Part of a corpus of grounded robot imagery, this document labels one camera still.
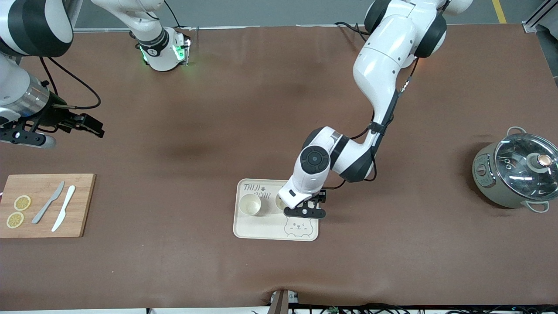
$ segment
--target yellow floor line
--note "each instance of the yellow floor line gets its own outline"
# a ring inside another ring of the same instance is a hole
[[[492,5],[496,11],[496,16],[498,16],[498,22],[500,22],[500,24],[506,24],[507,21],[504,16],[504,11],[502,10],[502,5],[500,4],[500,0],[492,0]]]

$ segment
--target beige tray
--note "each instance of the beige tray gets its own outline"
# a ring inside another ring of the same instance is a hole
[[[246,239],[314,241],[318,237],[318,220],[287,217],[276,205],[277,192],[285,180],[242,179],[237,185],[234,206],[234,235]],[[257,215],[247,216],[238,209],[238,201],[255,194],[262,201]]]

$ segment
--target pot handle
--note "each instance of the pot handle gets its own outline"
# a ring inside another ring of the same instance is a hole
[[[508,129],[508,132],[506,132],[506,136],[509,136],[509,132],[510,132],[511,130],[517,130],[517,131],[519,131],[519,132],[521,132],[521,133],[523,133],[523,134],[527,133],[527,131],[525,131],[525,129],[522,128],[522,127],[519,127],[519,126],[512,126],[512,127],[510,127],[510,128]]]
[[[549,204],[548,202],[530,202],[530,201],[523,201],[523,202],[521,202],[521,203],[522,203],[523,205],[525,205],[525,207],[529,208],[529,210],[531,210],[532,212],[535,212],[535,213],[545,213],[545,212],[549,211],[549,208],[550,208],[550,204]],[[534,208],[531,206],[531,205],[534,205],[534,204],[541,204],[541,205],[544,205],[544,206],[545,206],[545,209],[542,210],[542,211],[538,211],[538,210],[534,209]]]

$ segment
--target cup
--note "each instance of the cup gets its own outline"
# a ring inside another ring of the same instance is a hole
[[[287,204],[283,202],[281,197],[279,197],[279,194],[275,197],[275,206],[277,206],[277,208],[279,208],[281,211],[283,211],[285,207],[287,207]]]
[[[255,216],[262,208],[262,200],[254,194],[246,194],[238,202],[238,209],[247,216]]]

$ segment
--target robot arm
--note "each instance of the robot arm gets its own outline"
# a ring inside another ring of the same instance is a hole
[[[471,1],[453,0],[456,3],[452,8],[462,12]],[[302,146],[293,175],[279,191],[288,206],[285,213],[300,206],[307,208],[305,202],[321,191],[329,170],[347,182],[360,182],[370,175],[373,156],[393,119],[399,97],[397,74],[409,57],[428,57],[442,44],[446,24],[437,9],[444,3],[445,0],[375,0],[371,5],[365,20],[371,35],[353,66],[354,80],[374,109],[366,138],[359,144],[330,127],[314,130]],[[303,211],[302,217],[312,216]]]
[[[116,16],[133,33],[143,58],[154,70],[169,71],[188,63],[190,38],[170,27],[162,27],[153,11],[161,8],[160,0],[92,0]]]
[[[44,82],[5,56],[60,56],[72,39],[61,0],[0,1],[0,141],[54,147],[53,137],[36,132],[40,126],[103,137],[102,123],[85,113],[70,112]]]

